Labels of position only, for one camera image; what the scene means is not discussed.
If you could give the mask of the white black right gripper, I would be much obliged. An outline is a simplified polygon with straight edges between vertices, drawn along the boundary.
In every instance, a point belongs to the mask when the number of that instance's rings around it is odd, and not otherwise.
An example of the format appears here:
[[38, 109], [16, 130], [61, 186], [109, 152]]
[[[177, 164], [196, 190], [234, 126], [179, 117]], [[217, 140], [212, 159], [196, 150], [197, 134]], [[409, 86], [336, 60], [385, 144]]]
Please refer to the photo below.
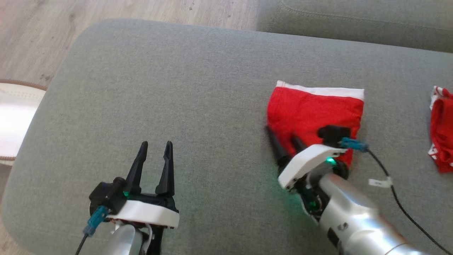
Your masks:
[[299, 136], [292, 134], [290, 141], [296, 155], [291, 159], [290, 154], [281, 145], [271, 127], [267, 125], [265, 129], [277, 166], [284, 166], [283, 171], [278, 176], [278, 182], [282, 188], [287, 190], [291, 190], [296, 181], [325, 163], [328, 158], [337, 158], [347, 152], [346, 148], [330, 147], [323, 144], [307, 147]]

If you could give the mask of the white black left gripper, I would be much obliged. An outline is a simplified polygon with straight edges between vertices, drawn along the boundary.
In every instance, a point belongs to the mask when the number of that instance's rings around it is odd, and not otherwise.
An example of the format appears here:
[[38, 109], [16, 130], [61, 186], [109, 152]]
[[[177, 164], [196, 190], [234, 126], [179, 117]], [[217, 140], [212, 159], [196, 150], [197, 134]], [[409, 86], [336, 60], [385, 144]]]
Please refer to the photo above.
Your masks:
[[148, 142], [143, 141], [126, 178], [127, 198], [118, 213], [110, 213], [107, 220], [136, 222], [164, 228], [178, 228], [179, 210], [176, 208], [174, 190], [173, 143], [166, 143], [164, 167], [155, 194], [140, 194], [143, 164], [146, 161]]

